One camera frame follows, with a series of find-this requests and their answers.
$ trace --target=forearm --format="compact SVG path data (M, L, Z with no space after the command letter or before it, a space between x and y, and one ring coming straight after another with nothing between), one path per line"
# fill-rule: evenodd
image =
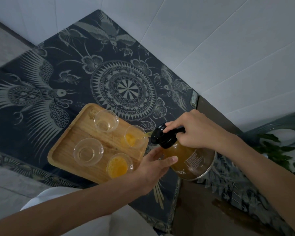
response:
M220 153L230 158L295 230L295 175L232 135Z
M57 236L108 215L143 195L134 173L55 198L0 220L1 235Z

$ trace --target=person's left arm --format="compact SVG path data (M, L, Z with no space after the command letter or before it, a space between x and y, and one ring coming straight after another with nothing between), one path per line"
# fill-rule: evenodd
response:
M0 220L0 236L58 236L112 214L149 193L177 157L158 160L161 148L147 154L139 168L106 183L55 198Z

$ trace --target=person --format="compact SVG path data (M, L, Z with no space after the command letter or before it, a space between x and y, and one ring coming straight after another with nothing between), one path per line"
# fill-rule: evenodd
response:
M166 123L163 132L184 126L178 141L213 149L234 162L295 230L295 175L259 154L197 110ZM179 159L159 160L161 148L147 154L137 170L84 190L48 189L20 212L0 220L1 235L156 235L127 204L148 194Z

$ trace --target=plastic cup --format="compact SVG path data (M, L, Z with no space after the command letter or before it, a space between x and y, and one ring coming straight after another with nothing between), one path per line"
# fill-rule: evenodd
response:
M73 150L75 161L82 166L95 165L100 161L103 153L103 145L94 138L86 138L79 141Z
M117 128L119 118L113 111L102 110L95 115L94 123L97 130L111 132Z
M106 172L111 179L133 171L131 158L124 153L113 155L107 163Z
M140 148L146 142L148 137L145 135L145 130L138 126L132 125L125 132L125 142L129 147Z

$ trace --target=person's right hand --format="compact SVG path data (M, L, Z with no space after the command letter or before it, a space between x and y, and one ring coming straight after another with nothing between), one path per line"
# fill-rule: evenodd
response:
M192 148L206 147L219 151L225 145L232 134L208 119L204 114L193 109L189 113L183 113L175 121L165 123L164 133L179 126L184 126L186 133L177 133L177 140L183 146Z

